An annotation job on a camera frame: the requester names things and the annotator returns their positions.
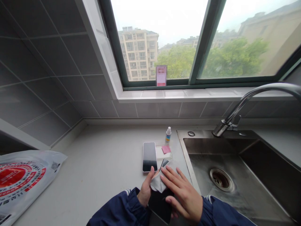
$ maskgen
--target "drain strainer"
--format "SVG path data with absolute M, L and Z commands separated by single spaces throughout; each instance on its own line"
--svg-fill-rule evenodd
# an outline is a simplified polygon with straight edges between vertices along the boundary
M 223 191 L 232 191 L 234 188 L 233 181 L 229 177 L 228 174 L 226 174 L 225 171 L 218 169 L 218 168 L 212 168 L 210 170 L 210 177 L 213 183 L 221 190 Z

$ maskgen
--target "hand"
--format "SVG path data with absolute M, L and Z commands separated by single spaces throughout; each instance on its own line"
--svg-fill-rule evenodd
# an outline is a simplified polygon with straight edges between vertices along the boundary
M 155 169 L 152 166 L 150 168 L 150 172 L 148 173 L 145 181 L 143 182 L 140 192 L 137 195 L 137 198 L 140 202 L 141 205 L 143 205 L 145 208 L 147 207 L 148 201 L 150 200 L 150 196 L 151 196 L 151 180 L 153 179 L 153 177 L 155 176 Z
M 167 196 L 165 201 L 170 203 L 172 207 L 190 223 L 195 225 L 198 224 L 201 220 L 203 211 L 202 196 L 198 194 L 179 168 L 177 168 L 177 172 L 180 176 L 168 165 L 166 166 L 166 169 L 161 168 L 161 171 L 166 176 L 160 175 L 161 180 L 176 194 L 181 203 L 173 196 Z

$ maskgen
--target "sky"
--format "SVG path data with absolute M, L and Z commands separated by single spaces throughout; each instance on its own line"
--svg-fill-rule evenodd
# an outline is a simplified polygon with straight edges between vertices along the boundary
M 297 0 L 227 0 L 217 30 L 239 30 L 256 13 L 270 13 Z M 159 34 L 159 48 L 200 34 L 207 0 L 111 0 L 117 30 L 132 26 Z

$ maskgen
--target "navy jacket sleeve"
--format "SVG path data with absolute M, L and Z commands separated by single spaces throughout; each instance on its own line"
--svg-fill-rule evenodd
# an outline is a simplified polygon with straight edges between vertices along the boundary
M 138 188 L 125 190 L 111 198 L 89 220 L 87 226 L 100 225 L 143 225 L 147 226 L 150 210 L 144 208 L 137 194 Z
M 237 212 L 229 204 L 214 196 L 203 197 L 203 212 L 198 226 L 254 226 L 255 224 Z

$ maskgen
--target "faucet spout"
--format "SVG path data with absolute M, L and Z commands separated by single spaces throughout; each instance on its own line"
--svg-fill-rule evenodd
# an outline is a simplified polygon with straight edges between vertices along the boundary
M 230 112 L 230 114 L 222 120 L 217 127 L 212 132 L 216 137 L 222 136 L 222 134 L 231 126 L 232 119 L 238 114 L 238 112 L 243 108 L 243 106 L 256 94 L 261 92 L 279 90 L 293 95 L 301 103 L 301 87 L 289 83 L 271 83 L 263 86 L 259 86 L 247 94 L 245 94 L 235 108 Z

